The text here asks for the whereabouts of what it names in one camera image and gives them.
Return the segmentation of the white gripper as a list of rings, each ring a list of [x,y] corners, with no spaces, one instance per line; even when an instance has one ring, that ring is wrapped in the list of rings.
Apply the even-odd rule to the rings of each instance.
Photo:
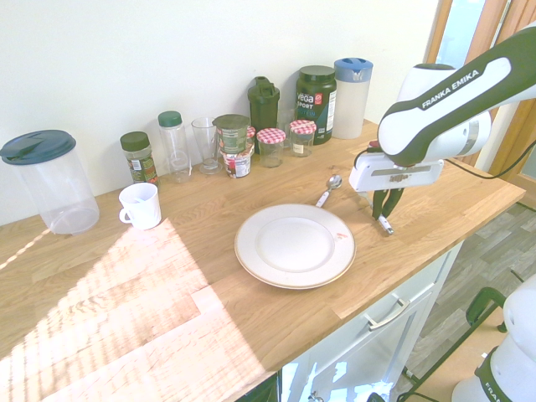
[[[443,167],[443,160],[417,163],[408,168],[398,167],[382,152],[364,153],[356,157],[348,181],[357,193],[374,191],[373,218],[378,219],[381,214],[388,218],[400,201],[404,188],[435,183]],[[385,191],[377,190],[389,190],[385,202]]]

